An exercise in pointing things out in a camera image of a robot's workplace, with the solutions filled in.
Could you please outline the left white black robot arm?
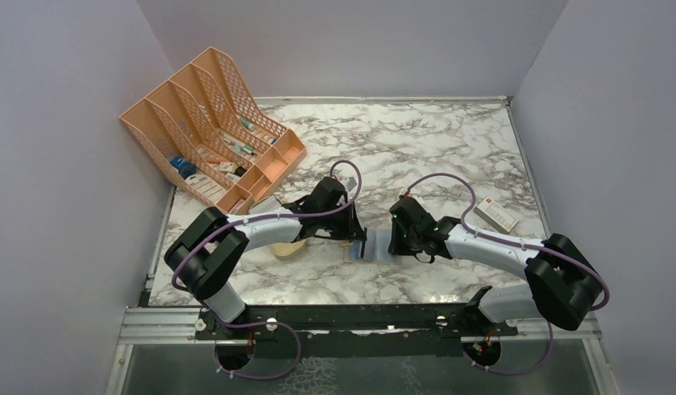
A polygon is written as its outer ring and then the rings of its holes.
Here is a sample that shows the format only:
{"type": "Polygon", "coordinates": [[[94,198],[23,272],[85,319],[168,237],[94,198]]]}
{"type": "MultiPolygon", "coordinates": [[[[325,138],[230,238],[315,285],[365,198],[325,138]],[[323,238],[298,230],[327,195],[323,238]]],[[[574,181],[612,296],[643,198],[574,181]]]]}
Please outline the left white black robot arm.
{"type": "Polygon", "coordinates": [[[205,209],[169,246],[164,261],[180,284],[216,316],[216,326],[231,338],[247,330],[246,305],[229,278],[246,252],[309,238],[365,241],[354,202],[345,186],[323,178],[299,200],[266,213],[226,215],[205,209]]]}

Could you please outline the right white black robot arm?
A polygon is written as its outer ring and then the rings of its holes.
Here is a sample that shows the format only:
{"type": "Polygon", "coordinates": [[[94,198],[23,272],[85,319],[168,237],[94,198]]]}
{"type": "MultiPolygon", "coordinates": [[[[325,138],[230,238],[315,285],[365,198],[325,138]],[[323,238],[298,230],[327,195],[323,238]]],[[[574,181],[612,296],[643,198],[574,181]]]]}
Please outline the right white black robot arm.
{"type": "Polygon", "coordinates": [[[544,318],[574,331],[603,291],[597,272],[564,235],[528,240],[467,230],[462,219],[435,220],[407,196],[400,197],[389,212],[389,253],[468,260],[524,280],[522,286],[486,286],[475,294],[459,320],[473,334],[483,335],[496,323],[519,318],[544,318]]]}

